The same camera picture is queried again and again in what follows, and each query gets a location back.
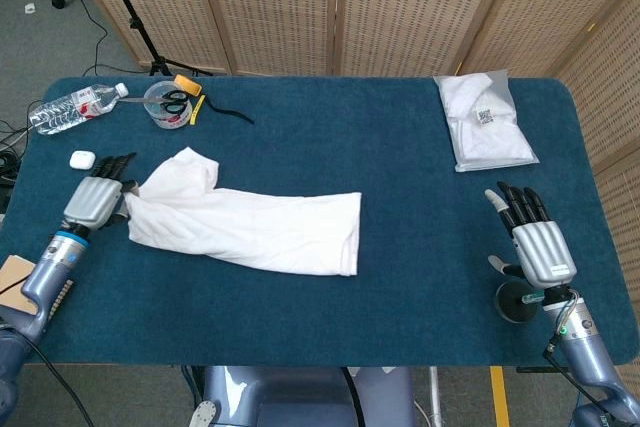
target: qr code label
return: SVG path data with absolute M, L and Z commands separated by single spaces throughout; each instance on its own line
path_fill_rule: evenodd
M 491 115 L 491 110 L 480 110 L 477 112 L 478 122 L 482 125 L 490 124 L 493 122 L 493 115 Z

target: robot finger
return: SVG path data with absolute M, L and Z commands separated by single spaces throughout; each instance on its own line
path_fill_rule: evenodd
M 113 170 L 113 166 L 116 164 L 117 157 L 108 157 L 108 159 L 109 160 L 104 163 L 102 169 L 100 169 L 100 172 L 98 172 L 98 175 L 96 175 L 96 177 L 102 177 L 105 179 L 109 178 L 109 175 Z
M 511 207 L 511 210 L 513 211 L 513 217 L 516 223 L 518 225 L 526 224 L 527 214 L 525 213 L 522 204 L 520 204 L 516 194 L 513 192 L 512 187 L 509 187 L 509 185 L 506 182 L 502 182 L 502 181 L 498 182 L 498 187 L 506 197 L 507 203 L 509 204 L 509 207 Z
M 524 195 L 524 193 L 517 187 L 511 187 L 511 190 L 513 190 L 513 192 L 516 195 L 516 198 L 518 199 L 520 204 L 522 204 L 524 212 L 527 215 L 527 221 L 538 222 L 538 220 L 540 219 L 538 219 L 538 215 L 536 214 L 535 210 L 531 206 L 531 203 L 529 202 L 529 198 L 526 195 Z
M 113 157 L 109 156 L 98 162 L 98 165 L 96 165 L 96 167 L 93 169 L 93 172 L 91 172 L 90 177 L 103 177 L 102 171 L 104 170 L 107 162 L 109 162 L 111 159 L 113 159 Z
M 129 155 L 124 155 L 122 157 L 118 157 L 115 159 L 113 169 L 108 175 L 108 178 L 113 180 L 120 180 L 120 175 L 122 171 L 125 169 L 127 164 L 136 156 L 135 152 L 130 153 Z
M 491 202 L 491 205 L 493 205 L 494 209 L 496 209 L 496 212 L 498 212 L 498 215 L 500 215 L 500 218 L 502 219 L 502 223 L 507 229 L 507 232 L 509 233 L 509 235 L 513 237 L 512 230 L 518 226 L 518 223 L 515 220 L 515 217 L 512 213 L 511 208 L 502 199 L 502 197 L 500 197 L 491 189 L 485 190 L 484 195 L 487 198 L 487 200 Z
M 542 199 L 540 198 L 540 196 L 530 187 L 525 187 L 524 193 L 527 194 L 527 197 L 529 197 L 529 199 L 531 199 L 531 204 L 533 205 L 533 208 L 537 211 L 538 218 L 542 222 L 549 222 L 551 218 L 549 217 L 549 213 L 547 212 L 546 207 L 542 203 Z

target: black cable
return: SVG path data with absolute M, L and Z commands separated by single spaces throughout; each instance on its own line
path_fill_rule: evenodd
M 213 105 L 213 103 L 209 100 L 209 97 L 207 97 L 207 96 L 205 96 L 204 101 L 206 102 L 206 104 L 209 107 L 211 107 L 214 111 L 216 111 L 216 112 L 218 112 L 220 114 L 233 115 L 234 117 L 238 117 L 239 119 L 242 119 L 245 122 L 249 122 L 250 124 L 255 124 L 253 119 L 247 117 L 242 112 L 236 112 L 235 110 L 219 109 L 218 107 Z
M 49 372 L 51 372 L 51 374 L 60 383 L 60 385 L 64 388 L 64 390 L 66 390 L 67 393 L 71 396 L 71 398 L 75 402 L 76 406 L 78 407 L 78 410 L 80 410 L 80 413 L 84 417 L 84 420 L 87 423 L 87 425 L 89 427 L 95 427 L 95 424 L 91 420 L 91 417 L 89 416 L 89 413 L 87 412 L 87 409 L 85 408 L 84 404 L 82 403 L 82 401 L 78 397 L 78 394 L 76 394 L 75 391 L 73 390 L 73 388 L 68 384 L 68 382 L 66 380 L 64 380 L 64 377 L 62 377 L 62 375 L 60 375 L 60 372 L 58 372 L 58 370 L 53 366 L 53 364 L 49 361 L 47 356 L 44 355 L 44 353 L 38 348 L 38 346 L 35 343 L 33 343 L 29 337 L 27 337 L 26 335 L 22 334 L 21 332 L 18 332 L 13 327 L 0 327 L 0 328 L 3 329 L 3 330 L 11 330 L 12 332 L 15 332 L 20 337 L 22 337 L 22 339 L 27 344 L 29 344 L 29 347 L 31 347 L 31 349 L 33 349 L 33 351 L 38 355 L 38 357 L 40 357 L 42 362 L 44 362 L 44 365 L 47 366 L 47 368 L 49 369 Z
M 14 126 L 12 126 L 9 122 L 7 122 L 6 120 L 2 120 L 2 119 L 0 119 L 0 122 L 2 122 L 2 123 L 3 123 L 3 124 L 5 124 L 7 127 L 9 127 L 9 129 L 11 129 L 11 130 L 9 130 L 9 132 L 11 132 L 11 133 L 14 133 L 16 130 L 18 130 L 18 129 L 16 129 Z M 3 134 L 8 134 L 8 133 L 9 133 L 9 132 L 4 131 L 4 130 L 2 130 L 1 132 L 2 132 Z
M 182 376 L 184 377 L 184 380 L 187 382 L 187 385 L 189 386 L 189 390 L 191 391 L 191 395 L 193 396 L 193 410 L 196 410 L 199 404 L 198 394 L 197 394 L 198 389 L 196 388 L 196 383 L 193 380 L 193 377 L 191 377 L 191 374 L 189 373 L 189 371 L 187 370 L 186 365 L 180 366 L 180 372 L 182 372 Z
M 87 4 L 84 3 L 84 0 L 80 0 L 80 3 L 82 4 L 82 7 L 84 8 L 85 13 L 87 14 L 87 17 L 89 17 L 89 20 L 91 22 L 93 22 L 94 25 L 96 25 L 100 30 L 102 30 L 102 32 L 104 32 L 104 34 L 102 35 L 102 37 L 100 37 L 100 39 L 98 40 L 98 42 L 96 42 L 96 52 L 95 52 L 95 60 L 93 62 L 93 71 L 95 73 L 95 75 L 98 75 L 98 47 L 100 47 L 100 43 L 107 38 L 107 35 L 109 35 L 109 32 L 107 31 L 107 29 L 105 29 L 102 24 L 100 24 L 99 22 L 97 22 L 93 17 L 91 17 L 91 14 L 89 13 L 89 9 L 87 8 Z
M 615 417 L 613 416 L 613 414 L 609 412 L 607 409 L 605 409 L 602 406 L 602 404 L 593 395 L 587 392 L 578 382 L 576 382 L 576 380 L 573 377 L 571 377 L 568 373 L 566 373 L 562 368 L 562 366 L 558 363 L 558 361 L 553 358 L 553 351 L 555 350 L 555 347 L 559 340 L 560 340 L 560 336 L 558 334 L 554 334 L 554 336 L 551 337 L 551 339 L 549 339 L 549 344 L 547 344 L 547 348 L 542 353 L 542 357 L 547 362 L 549 362 L 549 364 L 551 364 L 551 366 L 554 369 L 560 372 L 564 376 L 564 378 L 571 383 L 571 385 L 573 385 L 576 389 L 578 389 L 578 391 L 581 392 L 582 395 L 584 395 L 587 399 L 589 399 L 591 403 L 593 403 L 593 405 L 598 407 L 603 414 L 609 414 L 612 420 L 615 420 Z
M 360 396 L 358 395 L 356 384 L 353 382 L 353 377 L 351 377 L 351 374 L 349 373 L 349 369 L 347 367 L 340 367 L 340 370 L 342 371 L 342 375 L 344 375 L 344 380 L 347 381 L 347 386 L 349 387 L 349 392 L 351 393 L 353 408 L 356 411 L 356 418 L 358 419 L 358 427 L 366 427 L 364 421 L 364 412 L 362 412 L 362 405 L 360 404 Z
M 5 146 L 4 150 L 0 150 L 0 160 L 4 161 L 4 164 L 0 166 L 0 175 L 2 175 L 1 172 L 4 172 L 5 169 L 13 170 L 16 168 L 17 164 L 20 163 L 20 158 L 13 145 L 7 144 L 4 140 L 0 140 L 0 144 Z
M 33 102 L 31 102 L 27 106 L 27 126 L 25 127 L 25 129 L 27 130 L 27 140 L 24 143 L 24 150 L 22 151 L 22 154 L 20 155 L 20 160 L 22 160 L 22 157 L 24 157 L 24 154 L 27 152 L 27 147 L 29 146 L 29 130 L 31 129 L 31 126 L 29 125 L 29 113 L 31 112 L 31 107 L 33 107 L 33 105 L 36 102 L 42 102 L 42 100 L 40 100 L 40 99 L 34 100 Z
M 14 135 L 22 134 L 25 130 L 26 130 L 26 129 L 16 129 L 15 131 L 13 131 L 13 132 L 11 132 L 11 133 L 3 132 L 3 133 L 5 133 L 5 134 L 6 134 L 6 133 L 8 133 L 9 135 L 6 135 L 6 136 L 4 136 L 2 139 L 0 139 L 0 143 L 5 143 L 5 145 L 7 145 L 7 144 L 6 144 L 7 140 L 9 140 L 9 139 L 10 139 L 11 137 L 13 137 Z
M 149 72 L 151 72 L 151 69 L 147 69 L 147 70 L 129 70 L 129 69 L 121 69 L 120 67 L 114 67 L 113 65 L 109 65 L 109 64 L 96 64 L 96 67 L 106 67 L 108 69 L 112 69 L 112 70 L 116 70 L 118 72 L 126 72 L 127 74 L 148 74 Z M 93 69 L 93 65 L 87 67 L 87 69 L 85 69 L 85 71 L 82 73 L 82 77 L 85 77 L 87 75 L 87 73 Z
M 204 400 L 204 366 L 202 365 L 192 365 L 191 366 L 191 377 L 196 384 L 196 388 L 198 389 L 198 394 L 200 394 L 200 400 Z
M 0 295 L 4 294 L 5 292 L 13 289 L 16 285 L 20 285 L 22 282 L 24 282 L 25 280 L 27 280 L 29 278 L 29 275 L 31 274 L 27 274 L 25 275 L 23 278 L 21 278 L 20 280 L 14 282 L 11 285 L 8 285 L 7 287 L 5 287 L 4 289 L 0 290 Z

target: plastic bag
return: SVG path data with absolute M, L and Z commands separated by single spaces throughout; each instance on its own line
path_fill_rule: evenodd
M 538 163 L 518 127 L 507 71 L 435 77 L 449 124 L 456 171 Z

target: plastic water bottle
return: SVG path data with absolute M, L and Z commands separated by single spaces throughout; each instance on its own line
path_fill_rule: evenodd
M 34 109 L 29 121 L 41 134 L 56 134 L 74 125 L 111 112 L 118 99 L 129 95 L 120 83 L 115 87 L 95 84 Z

